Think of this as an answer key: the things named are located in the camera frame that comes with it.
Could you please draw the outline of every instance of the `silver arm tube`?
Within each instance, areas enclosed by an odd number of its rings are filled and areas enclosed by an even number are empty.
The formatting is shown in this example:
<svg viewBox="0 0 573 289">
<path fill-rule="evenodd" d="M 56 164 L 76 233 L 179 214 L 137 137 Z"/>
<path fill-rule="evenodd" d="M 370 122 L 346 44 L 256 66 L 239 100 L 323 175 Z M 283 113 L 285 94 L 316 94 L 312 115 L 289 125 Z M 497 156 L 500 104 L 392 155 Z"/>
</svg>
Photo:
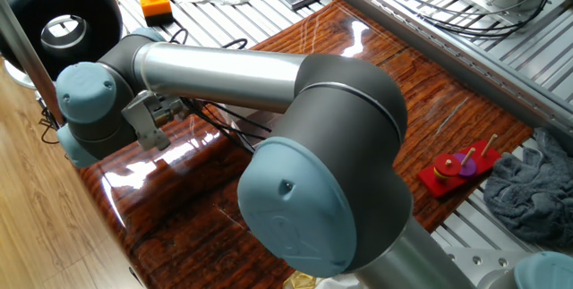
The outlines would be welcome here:
<svg viewBox="0 0 573 289">
<path fill-rule="evenodd" d="M 133 69 L 158 93 L 283 113 L 295 98 L 305 57 L 151 43 L 137 52 Z"/>
</svg>

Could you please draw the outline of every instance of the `towel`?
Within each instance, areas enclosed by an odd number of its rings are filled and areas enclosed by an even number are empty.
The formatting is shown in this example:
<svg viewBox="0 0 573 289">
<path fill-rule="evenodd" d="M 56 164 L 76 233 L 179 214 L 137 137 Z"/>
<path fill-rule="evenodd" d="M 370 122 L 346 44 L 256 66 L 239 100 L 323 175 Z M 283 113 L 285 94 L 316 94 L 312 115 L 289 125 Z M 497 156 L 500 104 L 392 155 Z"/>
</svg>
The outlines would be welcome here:
<svg viewBox="0 0 573 289">
<path fill-rule="evenodd" d="M 573 159 L 543 128 L 539 149 L 524 148 L 523 162 L 503 154 L 483 192 L 487 207 L 513 234 L 559 247 L 573 244 Z"/>
</svg>

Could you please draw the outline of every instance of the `screw hole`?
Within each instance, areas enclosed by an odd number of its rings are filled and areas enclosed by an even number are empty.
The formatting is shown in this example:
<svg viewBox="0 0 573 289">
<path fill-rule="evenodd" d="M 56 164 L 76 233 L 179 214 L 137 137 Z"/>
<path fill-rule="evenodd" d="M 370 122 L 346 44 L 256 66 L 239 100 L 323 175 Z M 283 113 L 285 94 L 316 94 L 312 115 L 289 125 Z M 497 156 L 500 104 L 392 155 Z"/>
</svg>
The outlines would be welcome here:
<svg viewBox="0 0 573 289">
<path fill-rule="evenodd" d="M 278 186 L 278 194 L 285 196 L 293 190 L 293 187 L 295 187 L 295 185 L 292 182 L 282 181 Z"/>
</svg>

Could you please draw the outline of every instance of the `metal pole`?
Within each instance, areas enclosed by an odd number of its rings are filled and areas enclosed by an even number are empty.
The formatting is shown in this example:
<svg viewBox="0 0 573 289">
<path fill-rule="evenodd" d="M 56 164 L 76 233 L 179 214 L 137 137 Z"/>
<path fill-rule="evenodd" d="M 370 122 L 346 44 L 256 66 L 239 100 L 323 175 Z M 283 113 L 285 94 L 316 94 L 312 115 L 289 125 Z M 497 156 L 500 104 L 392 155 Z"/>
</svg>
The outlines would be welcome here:
<svg viewBox="0 0 573 289">
<path fill-rule="evenodd" d="M 39 94 L 46 102 L 47 109 L 54 115 L 58 123 L 63 124 L 64 119 L 57 105 L 54 83 L 6 0 L 0 0 L 0 24 L 2 24 L 0 34 L 4 36 L 18 62 L 30 76 Z"/>
<path fill-rule="evenodd" d="M 355 275 L 370 289 L 475 289 L 414 217 L 392 246 Z"/>
</svg>

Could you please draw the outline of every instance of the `black ring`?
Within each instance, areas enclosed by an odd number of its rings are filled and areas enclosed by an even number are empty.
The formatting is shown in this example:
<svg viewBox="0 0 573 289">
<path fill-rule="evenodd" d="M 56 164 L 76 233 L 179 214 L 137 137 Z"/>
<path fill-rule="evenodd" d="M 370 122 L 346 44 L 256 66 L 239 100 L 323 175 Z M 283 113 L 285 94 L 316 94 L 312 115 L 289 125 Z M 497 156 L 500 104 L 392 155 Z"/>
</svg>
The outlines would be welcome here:
<svg viewBox="0 0 573 289">
<path fill-rule="evenodd" d="M 122 17 L 115 0 L 7 0 L 52 80 L 68 65 L 96 62 L 122 34 Z M 42 30 L 55 17 L 78 16 L 85 20 L 83 39 L 72 47 L 42 44 Z M 14 66 L 22 67 L 0 36 L 0 51 Z"/>
</svg>

